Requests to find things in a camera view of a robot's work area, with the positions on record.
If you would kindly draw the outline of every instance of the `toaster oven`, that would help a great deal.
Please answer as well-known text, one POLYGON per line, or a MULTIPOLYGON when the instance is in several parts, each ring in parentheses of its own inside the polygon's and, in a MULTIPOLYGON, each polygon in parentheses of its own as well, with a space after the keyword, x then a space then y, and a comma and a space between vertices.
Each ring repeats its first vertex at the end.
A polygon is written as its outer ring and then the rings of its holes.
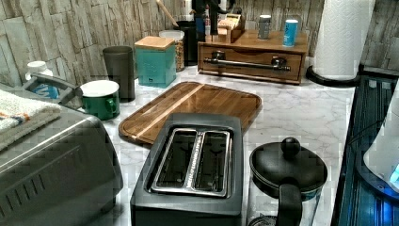
POLYGON ((238 118, 171 114, 132 199, 133 226, 241 225, 243 138, 238 118))
POLYGON ((60 118, 0 151, 0 225, 84 225, 114 206, 122 186, 101 121, 62 106, 60 118))

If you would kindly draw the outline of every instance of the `paper towel roll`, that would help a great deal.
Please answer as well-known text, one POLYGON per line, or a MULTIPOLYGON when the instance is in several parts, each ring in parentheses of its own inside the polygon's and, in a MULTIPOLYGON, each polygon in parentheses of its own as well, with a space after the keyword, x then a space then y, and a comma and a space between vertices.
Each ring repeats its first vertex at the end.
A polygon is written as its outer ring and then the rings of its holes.
POLYGON ((334 80, 356 77, 375 0, 326 0, 313 71, 334 80))

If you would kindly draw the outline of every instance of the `wooden cutting board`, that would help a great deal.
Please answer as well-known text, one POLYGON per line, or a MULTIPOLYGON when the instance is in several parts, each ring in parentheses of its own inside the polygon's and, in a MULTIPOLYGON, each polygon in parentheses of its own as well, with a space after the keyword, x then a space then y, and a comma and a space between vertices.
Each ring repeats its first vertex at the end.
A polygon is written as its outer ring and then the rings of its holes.
POLYGON ((171 113, 235 116, 246 131, 262 105, 259 96, 234 89, 183 82, 170 88, 120 123, 120 134, 133 142, 153 144, 171 113))

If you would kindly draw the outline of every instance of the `paper towel holder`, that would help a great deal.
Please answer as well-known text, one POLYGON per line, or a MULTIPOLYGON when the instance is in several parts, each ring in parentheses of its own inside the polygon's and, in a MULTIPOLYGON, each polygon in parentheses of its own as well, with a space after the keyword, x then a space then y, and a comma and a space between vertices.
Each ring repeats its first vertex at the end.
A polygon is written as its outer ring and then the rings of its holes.
POLYGON ((318 73, 315 73, 313 70, 313 66, 310 66, 306 70, 306 78, 311 80, 314 83, 325 87, 333 87, 333 88, 353 88, 359 85, 360 75, 359 73, 362 72, 364 69, 364 65, 359 65, 359 71, 356 77, 347 80, 335 80, 330 78, 325 78, 320 76, 318 73))

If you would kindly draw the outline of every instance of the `white countertop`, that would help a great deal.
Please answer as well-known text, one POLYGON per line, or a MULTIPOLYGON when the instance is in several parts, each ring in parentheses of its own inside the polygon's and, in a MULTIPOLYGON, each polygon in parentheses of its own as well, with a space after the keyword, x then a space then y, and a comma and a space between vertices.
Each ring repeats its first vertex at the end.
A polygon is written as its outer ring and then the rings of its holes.
MULTIPOLYGON (((243 216, 247 215, 250 153, 262 144, 295 137, 303 147, 317 153, 327 165, 328 177, 323 186, 313 225, 330 225, 355 89, 327 88, 306 78, 303 78, 300 86, 292 86, 202 75, 197 74, 197 67, 187 67, 178 73, 169 88, 185 81, 242 90, 262 98, 262 109, 243 137, 243 216)), ((117 196, 114 209, 95 219, 90 226, 131 225, 130 199, 151 146, 140 146, 122 140, 119 137, 118 126, 140 107, 167 90, 139 86, 136 80, 136 99, 120 104, 120 115, 114 120, 104 121, 105 129, 120 160, 124 186, 117 196)))

